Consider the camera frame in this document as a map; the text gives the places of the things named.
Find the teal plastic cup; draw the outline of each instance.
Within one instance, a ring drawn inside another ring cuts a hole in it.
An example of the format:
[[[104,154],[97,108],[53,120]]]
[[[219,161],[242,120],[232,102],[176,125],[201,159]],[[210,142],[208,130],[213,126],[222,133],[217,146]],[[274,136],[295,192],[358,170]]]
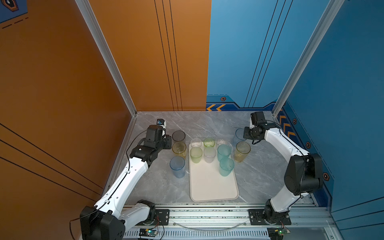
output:
[[[223,177],[228,176],[232,172],[234,166],[235,166],[235,162],[232,159],[228,157],[223,158],[220,161],[220,167],[219,167],[220,175]]]
[[[217,148],[217,159],[220,162],[223,158],[229,157],[232,152],[232,146],[228,146],[227,144],[221,144]]]

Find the blue plastic cup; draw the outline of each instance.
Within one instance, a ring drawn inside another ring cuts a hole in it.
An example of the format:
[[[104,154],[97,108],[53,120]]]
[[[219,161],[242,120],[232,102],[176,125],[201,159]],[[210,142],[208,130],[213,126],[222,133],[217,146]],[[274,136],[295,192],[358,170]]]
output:
[[[232,145],[236,146],[241,141],[245,141],[245,139],[244,139],[244,129],[243,128],[238,128],[238,129],[236,129],[235,135],[233,136]]]
[[[232,147],[228,146],[227,144],[221,144],[217,148],[217,159],[220,162],[223,158],[229,157],[229,155],[232,152]]]
[[[235,166],[235,163],[232,159],[228,157],[223,158],[220,161],[220,167],[219,167],[220,175],[223,177],[228,176],[232,172],[234,166]]]
[[[173,157],[170,162],[169,166],[172,169],[173,174],[177,178],[182,178],[185,175],[185,160],[184,158],[180,156]]]

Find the black line stripe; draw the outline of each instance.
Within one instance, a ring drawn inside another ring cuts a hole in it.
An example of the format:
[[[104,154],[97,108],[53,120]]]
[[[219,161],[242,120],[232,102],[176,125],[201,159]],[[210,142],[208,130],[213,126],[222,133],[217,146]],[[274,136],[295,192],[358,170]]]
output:
[[[261,72],[262,72],[262,70],[263,70],[264,63],[265,63],[266,57],[267,57],[268,52],[269,52],[269,48],[271,47],[272,40],[273,40],[273,36],[275,35],[277,25],[279,24],[280,17],[281,17],[281,13],[283,12],[283,9],[284,9],[284,6],[285,6],[285,2],[286,2],[286,0],[284,0],[284,4],[283,4],[283,7],[281,8],[279,18],[277,19],[277,23],[276,23],[276,26],[275,26],[275,30],[273,31],[273,34],[272,34],[272,37],[271,37],[271,41],[269,42],[269,46],[268,46],[268,49],[267,49],[266,54],[265,54],[265,58],[264,58],[264,61],[263,61],[263,65],[262,65],[262,67],[260,68],[259,76],[257,77],[257,81],[256,81],[256,84],[255,84],[255,88],[253,89],[253,92],[252,92],[252,95],[251,95],[251,99],[249,100],[248,107],[251,105],[251,101],[252,101],[252,98],[253,98],[253,94],[255,93],[257,83],[259,82],[259,78],[260,78]]]
[[[62,161],[58,160],[57,158],[53,157],[51,154],[47,153],[46,151],[42,150],[41,148],[39,148],[38,146],[36,146],[35,144],[31,143],[30,141],[26,140],[25,138],[23,138],[22,136],[20,136],[19,134],[15,133],[14,131],[12,131],[11,129],[7,128],[6,126],[4,126],[3,124],[0,123],[1,126],[5,127],[6,129],[8,129],[9,131],[11,131],[12,133],[16,134],[18,137],[22,138],[24,141],[28,142],[29,144],[31,144],[32,146],[34,146],[35,148],[39,149],[40,151],[42,151],[43,153],[47,154],[48,156],[52,157],[53,159],[55,159],[56,161],[58,161],[59,163],[63,164],[64,166],[66,166],[67,168],[71,169],[72,171],[74,171],[75,173],[79,174],[80,176],[82,176],[83,178],[87,179],[88,181],[92,182],[93,184],[95,184],[96,186],[100,187],[101,189],[104,189],[103,187],[99,186],[98,184],[96,184],[95,182],[89,180],[87,177],[85,177],[84,175],[82,175],[81,173],[75,171],[73,168],[71,168],[70,166],[66,165],[65,163],[63,163]]]
[[[355,204],[355,205],[352,205],[352,206],[350,206],[350,207],[355,207],[355,206],[358,206],[358,205],[361,205],[361,204],[366,204],[366,203],[368,203],[368,202],[373,202],[373,201],[376,201],[376,200],[379,200],[379,199],[382,199],[382,198],[384,198],[384,197],[379,197],[379,198],[376,198],[376,199],[373,199],[373,200],[369,200],[369,201],[366,201],[366,202],[362,202],[362,203],[359,203],[359,204]],[[345,208],[343,208],[343,209],[339,209],[339,210],[333,211],[332,213],[334,213],[334,212],[338,212],[338,211],[341,211],[341,210],[344,210],[344,209],[348,209],[348,208],[350,208],[350,207],[345,207]]]
[[[269,28],[270,28],[270,26],[271,26],[273,16],[275,15],[275,11],[276,11],[276,7],[277,7],[277,3],[278,3],[278,2],[279,2],[279,0],[276,1],[275,9],[273,10],[273,14],[272,14],[272,17],[271,17],[271,21],[269,22],[269,26],[268,26],[268,30],[267,30],[266,35],[265,35],[265,38],[264,38],[264,43],[263,43],[263,46],[262,46],[262,50],[260,51],[259,59],[257,60],[257,64],[256,64],[256,67],[255,67],[255,72],[253,73],[253,77],[252,77],[251,84],[249,85],[249,89],[248,89],[247,97],[245,98],[244,107],[245,107],[245,105],[246,105],[246,103],[247,103],[247,99],[248,99],[249,91],[251,90],[251,87],[252,87],[252,83],[253,83],[253,79],[254,79],[254,77],[255,77],[256,69],[257,69],[257,66],[259,65],[259,61],[260,61],[260,57],[261,57],[262,52],[263,52],[263,48],[264,48],[264,44],[265,44],[265,40],[266,40],[266,37],[268,36]]]
[[[177,64],[175,30],[174,30],[174,28],[173,28],[172,8],[171,8],[171,6],[170,6],[170,0],[169,0],[169,9],[170,9],[170,19],[171,19],[171,21],[172,21],[173,43],[175,44],[176,68],[177,68],[177,79],[178,79],[178,81],[179,81],[180,103],[181,103],[181,110],[183,110],[183,100],[182,100],[182,98],[181,98],[181,89],[180,89],[179,65]]]
[[[170,46],[169,46],[169,37],[168,37],[168,28],[167,28],[167,20],[166,20],[166,12],[164,10],[164,1],[161,0],[163,3],[163,12],[164,12],[164,21],[166,23],[166,32],[167,32],[167,40],[168,40],[168,50],[169,50],[169,59],[170,59],[170,67],[172,69],[172,77],[173,77],[173,87],[175,88],[175,96],[176,96],[176,105],[177,105],[177,110],[179,110],[179,102],[177,101],[177,93],[176,93],[176,84],[175,84],[175,76],[173,74],[173,64],[172,64],[172,56],[170,54]]]
[[[341,231],[341,230],[354,229],[354,228],[360,228],[360,227],[370,227],[370,226],[376,226],[376,225],[382,225],[382,224],[384,224],[384,222],[382,222],[382,223],[376,223],[376,224],[371,224],[371,225],[365,225],[365,226],[359,226],[359,227],[350,227],[350,228],[340,229],[340,231]]]
[[[12,146],[11,144],[9,144],[9,143],[7,143],[7,142],[5,142],[5,141],[1,140],[1,139],[0,139],[0,142],[2,142],[2,143],[5,143],[6,145],[8,145],[8,146],[12,147],[13,149],[16,149],[17,151],[21,152],[22,154],[24,154],[24,155],[26,155],[26,156],[28,156],[28,157],[32,158],[33,160],[35,160],[35,161],[37,161],[37,162],[39,162],[39,163],[43,164],[44,166],[46,166],[46,167],[48,167],[48,168],[50,168],[50,169],[54,170],[55,172],[57,172],[57,173],[59,173],[59,174],[63,175],[64,177],[66,177],[66,178],[68,178],[68,179],[71,179],[72,181],[74,181],[74,182],[76,182],[76,183],[80,184],[81,186],[85,187],[86,189],[89,189],[89,190],[91,190],[92,192],[94,192],[94,193],[96,193],[96,194],[98,194],[98,195],[100,195],[100,196],[101,196],[101,194],[99,194],[99,193],[95,192],[94,190],[92,190],[92,189],[90,189],[90,188],[88,188],[88,187],[86,187],[86,186],[82,185],[81,183],[77,182],[76,180],[73,180],[72,178],[68,177],[67,175],[65,175],[65,174],[63,174],[63,173],[61,173],[61,172],[57,171],[56,169],[54,169],[54,168],[52,168],[52,167],[50,167],[50,166],[46,165],[45,163],[43,163],[43,162],[41,162],[41,161],[37,160],[36,158],[34,158],[34,157],[32,157],[32,156],[30,156],[30,155],[26,154],[25,152],[23,152],[23,151],[21,151],[21,150],[19,150],[19,149],[15,148],[15,147],[14,147],[14,146]]]
[[[164,52],[163,38],[161,37],[159,15],[157,14],[156,1],[153,0],[153,2],[155,3],[156,16],[157,16],[157,23],[159,24],[159,32],[160,32],[161,46],[163,47],[164,62],[166,63],[166,70],[167,70],[167,78],[168,78],[168,85],[169,85],[170,99],[171,99],[171,101],[172,101],[172,108],[173,108],[173,111],[175,111],[175,108],[174,108],[174,106],[173,106],[172,91],[170,90],[170,82],[169,82],[169,76],[168,76],[168,68],[167,68],[166,54],[165,54],[165,52]]]
[[[6,28],[6,27],[9,27],[9,26],[12,26],[12,24],[10,24],[10,25],[7,25],[7,26],[5,26],[5,27],[2,27],[1,29],[4,29],[4,28]]]
[[[92,200],[92,201],[96,202],[95,200],[93,200],[93,199],[91,199],[91,198],[89,198],[89,197],[87,197],[87,196],[84,196],[84,195],[81,194],[81,193],[78,193],[78,192],[76,192],[76,191],[74,191],[74,190],[72,190],[72,189],[69,189],[69,188],[67,188],[67,187],[65,187],[65,186],[63,186],[63,185],[61,185],[61,184],[58,184],[57,182],[54,182],[54,181],[52,181],[51,179],[48,179],[48,178],[46,178],[46,177],[43,177],[43,176],[41,176],[40,174],[37,174],[37,173],[35,173],[35,172],[32,172],[31,170],[26,169],[25,167],[22,167],[22,166],[20,166],[20,165],[14,163],[14,162],[11,162],[11,161],[9,161],[9,160],[7,160],[7,159],[1,157],[1,156],[0,156],[0,158],[3,159],[3,160],[5,160],[5,161],[7,161],[7,162],[9,162],[9,163],[12,163],[12,164],[15,165],[15,166],[18,166],[18,167],[20,167],[20,168],[22,168],[22,169],[24,169],[24,170],[27,170],[28,172],[31,172],[31,173],[33,173],[33,174],[39,176],[39,177],[42,177],[42,178],[44,178],[44,179],[46,179],[46,180],[48,180],[48,181],[50,181],[50,182],[53,182],[54,184],[57,184],[57,185],[59,185],[59,186],[62,186],[62,187],[64,187],[65,189],[68,189],[68,190],[70,190],[70,191],[72,191],[72,192],[74,192],[74,193],[77,193],[77,194],[79,194],[79,195],[81,195],[81,196],[83,196],[83,197],[88,198],[89,200]]]
[[[377,211],[377,212],[371,212],[371,213],[368,213],[368,214],[362,214],[362,215],[354,216],[354,217],[348,217],[348,218],[345,218],[345,219],[336,220],[335,222],[343,221],[343,220],[347,220],[347,219],[351,219],[351,218],[355,218],[355,217],[362,217],[362,216],[366,216],[366,215],[370,215],[370,214],[376,214],[376,213],[379,213],[379,212],[384,212],[384,210]]]
[[[279,38],[280,38],[280,34],[281,34],[281,32],[282,32],[282,30],[283,30],[283,27],[284,27],[284,24],[285,24],[285,20],[287,20],[287,17],[288,17],[288,13],[289,13],[289,10],[291,10],[291,6],[292,6],[292,3],[293,3],[293,0],[291,1],[291,5],[289,6],[289,9],[288,9],[287,15],[285,16],[285,19],[284,19],[283,25],[282,25],[282,27],[281,27],[281,29],[280,29],[280,33],[279,33],[279,36],[277,37],[277,40],[276,40],[275,46],[273,47],[273,51],[272,51],[272,54],[271,54],[271,58],[269,59],[268,65],[267,65],[267,67],[266,67],[266,69],[265,69],[265,72],[264,72],[264,75],[263,75],[262,81],[261,81],[261,83],[260,83],[259,89],[257,90],[257,94],[256,94],[256,97],[255,97],[255,100],[253,101],[253,104],[252,104],[252,106],[255,104],[255,102],[256,102],[256,98],[257,98],[257,95],[259,94],[260,88],[261,88],[261,86],[262,86],[262,84],[263,84],[263,80],[264,80],[264,77],[265,77],[266,71],[268,70],[268,67],[269,67],[269,63],[271,62],[271,59],[272,59],[273,53],[275,52],[275,48],[276,48],[277,42],[279,41]]]

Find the mounting plate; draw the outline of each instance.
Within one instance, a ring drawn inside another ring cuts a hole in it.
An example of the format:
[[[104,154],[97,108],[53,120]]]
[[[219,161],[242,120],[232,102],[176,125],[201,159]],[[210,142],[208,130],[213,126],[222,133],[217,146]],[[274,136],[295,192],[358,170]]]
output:
[[[169,209],[155,209],[155,220],[153,221],[152,225],[157,225],[157,218],[159,217],[159,227],[161,227],[161,224],[164,226],[168,225],[168,220],[169,220]],[[136,224],[136,226],[145,226],[143,222],[139,222]]]
[[[265,222],[263,216],[264,209],[248,209],[249,220],[251,221],[251,225],[270,225],[270,226],[280,226],[280,223],[276,224],[268,224]],[[284,225],[291,225],[291,219],[287,214],[286,217],[283,218]]]

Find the orange chevron arrow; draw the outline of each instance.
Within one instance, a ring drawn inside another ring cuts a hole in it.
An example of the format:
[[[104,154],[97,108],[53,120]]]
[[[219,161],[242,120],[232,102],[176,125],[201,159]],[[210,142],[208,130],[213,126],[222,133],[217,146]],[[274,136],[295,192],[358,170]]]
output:
[[[286,118],[286,116],[284,116],[284,115],[280,115],[280,125],[281,125],[281,119],[282,118]]]
[[[211,110],[211,107],[213,107],[213,106],[215,106],[215,105],[216,105],[216,104],[212,104],[211,106],[209,106],[209,107],[207,108],[207,110],[208,110],[208,111],[212,111],[212,110]]]
[[[290,135],[296,136],[296,134],[295,134],[294,132],[288,132],[288,137],[289,137]]]
[[[223,104],[223,105],[221,105],[220,107],[216,108],[216,110],[217,110],[217,111],[221,111],[220,108],[221,108],[221,107],[224,107],[224,106],[225,106],[225,104]]]
[[[284,124],[284,128],[283,128],[283,132],[284,132],[284,133],[285,133],[285,126],[290,127],[291,125],[289,125],[288,123],[285,123],[285,124]]]

